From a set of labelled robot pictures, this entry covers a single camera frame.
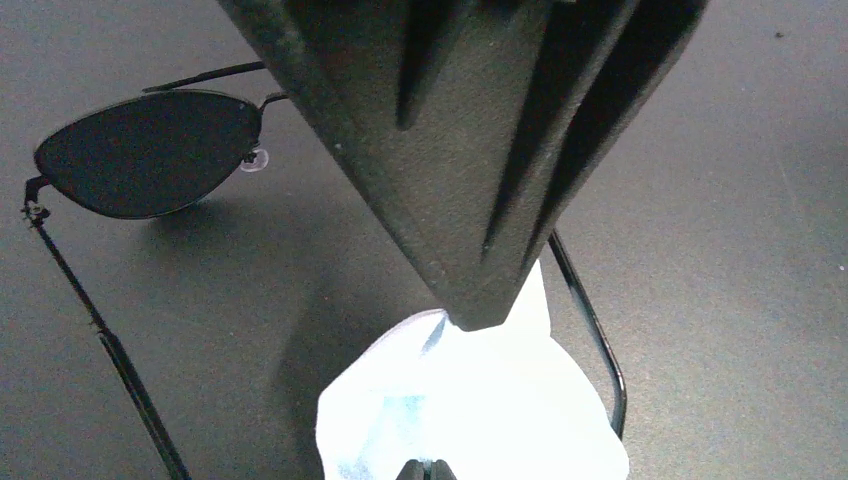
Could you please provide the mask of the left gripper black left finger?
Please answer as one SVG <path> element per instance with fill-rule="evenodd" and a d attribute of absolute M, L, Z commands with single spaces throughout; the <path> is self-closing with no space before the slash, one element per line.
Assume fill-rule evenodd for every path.
<path fill-rule="evenodd" d="M 408 460 L 400 472 L 396 480 L 429 480 L 430 470 L 426 463 L 419 460 Z"/>

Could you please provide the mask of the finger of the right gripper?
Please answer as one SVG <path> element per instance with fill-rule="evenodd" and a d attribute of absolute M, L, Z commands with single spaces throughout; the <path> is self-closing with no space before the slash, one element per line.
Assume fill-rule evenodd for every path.
<path fill-rule="evenodd" d="M 562 141 L 523 262 L 551 234 L 565 206 L 677 62 L 705 1 L 641 1 L 581 99 Z"/>
<path fill-rule="evenodd" d="M 636 1 L 225 1 L 438 303 L 530 242 L 564 135 Z"/>

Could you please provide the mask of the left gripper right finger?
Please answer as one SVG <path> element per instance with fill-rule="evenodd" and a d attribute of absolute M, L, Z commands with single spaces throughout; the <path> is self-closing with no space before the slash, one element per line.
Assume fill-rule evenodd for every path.
<path fill-rule="evenodd" d="M 456 476 L 447 462 L 436 460 L 430 463 L 429 480 L 456 480 Z"/>

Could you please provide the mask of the black sunglasses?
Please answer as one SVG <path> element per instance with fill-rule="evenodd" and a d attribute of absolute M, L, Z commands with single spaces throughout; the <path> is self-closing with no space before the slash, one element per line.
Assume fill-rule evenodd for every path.
<path fill-rule="evenodd" d="M 37 175 L 25 185 L 25 218 L 35 230 L 43 230 L 48 211 L 38 196 L 48 186 L 108 218 L 165 217 L 193 206 L 237 170 L 263 169 L 268 162 L 260 146 L 264 106 L 202 88 L 205 81 L 259 69 L 260 64 L 253 62 L 150 87 L 139 97 L 58 129 L 34 151 Z M 472 285 L 469 275 L 462 275 L 449 290 L 471 294 L 471 310 L 462 312 L 457 304 L 439 308 L 466 332 L 504 323 L 532 268 L 540 267 L 537 255 L 523 262 L 526 247 L 514 270 L 508 271 L 496 261 L 491 247 L 491 240 L 481 247 L 478 270 L 493 270 L 497 278 L 505 279 L 504 291 L 490 298 Z M 496 309 L 487 316 L 482 309 L 490 301 Z M 326 478 L 315 440 L 320 394 L 311 404 L 313 427 L 307 439 Z M 607 416 L 621 441 L 625 415 L 626 387 L 618 382 L 615 407 Z"/>

